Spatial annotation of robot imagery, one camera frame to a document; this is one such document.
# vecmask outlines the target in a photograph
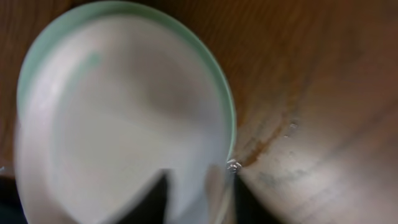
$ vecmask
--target wood grain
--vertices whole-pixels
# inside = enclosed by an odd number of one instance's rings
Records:
[[[0,1],[3,160],[29,45],[85,2]],[[219,60],[238,113],[234,156],[265,204],[291,223],[396,223],[398,1],[140,2],[182,21]]]

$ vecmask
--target wooden table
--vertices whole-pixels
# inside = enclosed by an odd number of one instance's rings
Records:
[[[29,45],[86,1],[0,1],[0,151],[11,160]],[[398,222],[398,1],[147,0],[219,60],[238,113],[235,158],[291,223]]]

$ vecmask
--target brown stain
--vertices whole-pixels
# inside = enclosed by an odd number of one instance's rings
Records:
[[[300,95],[304,88],[305,75],[303,73],[294,72],[290,58],[286,58],[286,66],[289,74],[289,84],[287,85],[287,99],[285,103],[285,111],[281,114],[281,121],[279,125],[273,130],[271,136],[266,141],[258,141],[251,154],[245,160],[239,163],[243,167],[253,165],[258,161],[259,156],[269,150],[272,143],[279,138],[286,127],[289,126],[291,117],[296,110],[297,103],[299,102]]]

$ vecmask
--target green bowl rim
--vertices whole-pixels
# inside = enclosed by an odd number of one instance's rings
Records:
[[[227,160],[229,160],[236,140],[236,113],[231,90],[215,57],[204,43],[181,22],[154,8],[134,2],[101,1],[76,7],[56,18],[39,34],[25,56],[19,74],[17,87],[17,114],[19,119],[22,118],[30,84],[34,81],[40,63],[57,42],[88,21],[115,14],[134,14],[161,24],[179,35],[201,57],[210,69],[216,84],[226,117],[227,130],[230,130],[231,141],[227,157]]]

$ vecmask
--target dark object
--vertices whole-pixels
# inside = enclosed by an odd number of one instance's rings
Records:
[[[264,208],[246,184],[235,175],[235,212],[237,224],[281,224],[276,217]]]
[[[15,180],[0,178],[0,223],[26,224]]]
[[[164,174],[155,187],[132,212],[117,224],[161,224],[167,204],[167,176]]]

